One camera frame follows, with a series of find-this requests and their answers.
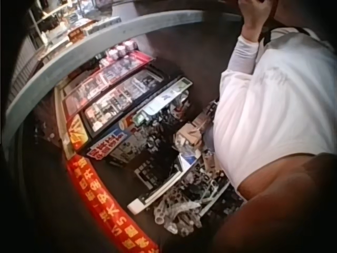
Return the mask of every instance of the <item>merchandise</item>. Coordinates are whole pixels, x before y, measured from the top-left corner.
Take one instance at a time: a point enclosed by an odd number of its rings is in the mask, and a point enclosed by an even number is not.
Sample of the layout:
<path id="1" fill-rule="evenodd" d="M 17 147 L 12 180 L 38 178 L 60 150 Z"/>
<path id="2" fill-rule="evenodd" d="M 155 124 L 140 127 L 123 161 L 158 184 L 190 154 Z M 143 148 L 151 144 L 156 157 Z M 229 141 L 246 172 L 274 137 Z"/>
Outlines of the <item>merchandise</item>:
<path id="1" fill-rule="evenodd" d="M 100 92 L 108 88 L 114 81 L 129 71 L 140 67 L 143 62 L 132 55 L 128 55 L 111 65 L 103 68 L 96 75 L 79 84 L 65 99 L 68 116 L 74 115 Z"/>
<path id="2" fill-rule="evenodd" d="M 141 70 L 111 89 L 85 110 L 94 132 L 126 110 L 136 99 L 161 82 L 161 78 L 148 70 Z"/>

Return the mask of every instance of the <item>black strap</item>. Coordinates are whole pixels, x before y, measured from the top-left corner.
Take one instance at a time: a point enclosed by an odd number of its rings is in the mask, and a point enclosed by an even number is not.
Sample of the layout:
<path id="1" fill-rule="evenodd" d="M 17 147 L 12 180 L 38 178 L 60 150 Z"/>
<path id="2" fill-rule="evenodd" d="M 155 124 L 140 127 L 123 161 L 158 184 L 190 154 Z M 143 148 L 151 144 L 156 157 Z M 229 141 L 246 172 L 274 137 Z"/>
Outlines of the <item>black strap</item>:
<path id="1" fill-rule="evenodd" d="M 299 33 L 303 33 L 306 34 L 307 36 L 310 36 L 310 34 L 303 28 L 301 27 L 294 27 L 297 31 L 299 31 Z"/>
<path id="2" fill-rule="evenodd" d="M 310 34 L 303 28 L 301 27 L 294 27 L 299 33 L 303 33 L 307 36 L 310 36 Z M 263 41 L 263 46 L 266 46 L 270 41 L 271 41 L 271 36 L 272 36 L 272 31 L 273 29 L 271 30 L 268 30 L 264 36 L 262 38 L 264 38 L 264 41 Z"/>
<path id="3" fill-rule="evenodd" d="M 270 42 L 271 38 L 272 38 L 272 30 L 269 30 L 264 35 L 263 46 L 266 46 L 266 44 Z"/>

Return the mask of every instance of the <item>red sign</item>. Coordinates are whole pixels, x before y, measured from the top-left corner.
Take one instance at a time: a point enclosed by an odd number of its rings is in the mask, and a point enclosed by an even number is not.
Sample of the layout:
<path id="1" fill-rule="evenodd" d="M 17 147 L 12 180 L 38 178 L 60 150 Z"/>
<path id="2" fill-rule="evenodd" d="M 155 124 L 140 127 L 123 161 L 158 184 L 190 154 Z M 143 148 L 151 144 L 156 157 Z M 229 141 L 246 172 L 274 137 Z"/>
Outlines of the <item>red sign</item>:
<path id="1" fill-rule="evenodd" d="M 67 168 L 92 215 L 121 252 L 159 253 L 157 244 L 107 191 L 89 160 L 76 154 L 67 162 Z"/>

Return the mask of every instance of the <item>storefront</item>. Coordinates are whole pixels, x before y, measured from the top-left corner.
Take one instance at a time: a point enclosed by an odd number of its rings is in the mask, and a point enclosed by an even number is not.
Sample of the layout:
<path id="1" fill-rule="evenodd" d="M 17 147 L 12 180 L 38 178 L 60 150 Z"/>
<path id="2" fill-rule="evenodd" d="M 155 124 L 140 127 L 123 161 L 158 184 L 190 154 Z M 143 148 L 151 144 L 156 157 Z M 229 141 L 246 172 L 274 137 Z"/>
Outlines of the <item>storefront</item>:
<path id="1" fill-rule="evenodd" d="M 158 241 L 147 236 L 149 228 L 135 222 L 140 213 L 152 217 L 150 229 L 187 236 L 241 205 L 213 153 L 202 144 L 217 102 L 189 121 L 193 83 L 172 62 L 140 52 L 131 40 L 69 76 L 55 88 L 68 170 L 84 202 L 122 251 L 157 250 Z M 128 188 L 126 182 L 120 190 L 138 197 L 121 207 L 95 171 L 102 162 L 111 170 L 132 171 L 128 180 L 143 188 Z"/>

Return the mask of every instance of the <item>metal rail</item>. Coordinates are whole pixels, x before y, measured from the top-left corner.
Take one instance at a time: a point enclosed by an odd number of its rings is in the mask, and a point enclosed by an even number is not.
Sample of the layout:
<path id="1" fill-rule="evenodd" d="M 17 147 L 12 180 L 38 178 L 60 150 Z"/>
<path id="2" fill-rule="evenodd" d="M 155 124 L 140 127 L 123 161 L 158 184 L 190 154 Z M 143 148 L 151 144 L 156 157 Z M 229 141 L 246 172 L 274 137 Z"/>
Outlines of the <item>metal rail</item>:
<path id="1" fill-rule="evenodd" d="M 69 47 L 40 69 L 10 104 L 2 134 L 3 147 L 8 147 L 21 123 L 58 82 L 98 53 L 129 38 L 162 28 L 202 22 L 204 14 L 204 11 L 182 10 L 144 15 L 108 27 Z M 239 15 L 228 13 L 224 13 L 223 18 L 233 22 L 241 20 Z"/>

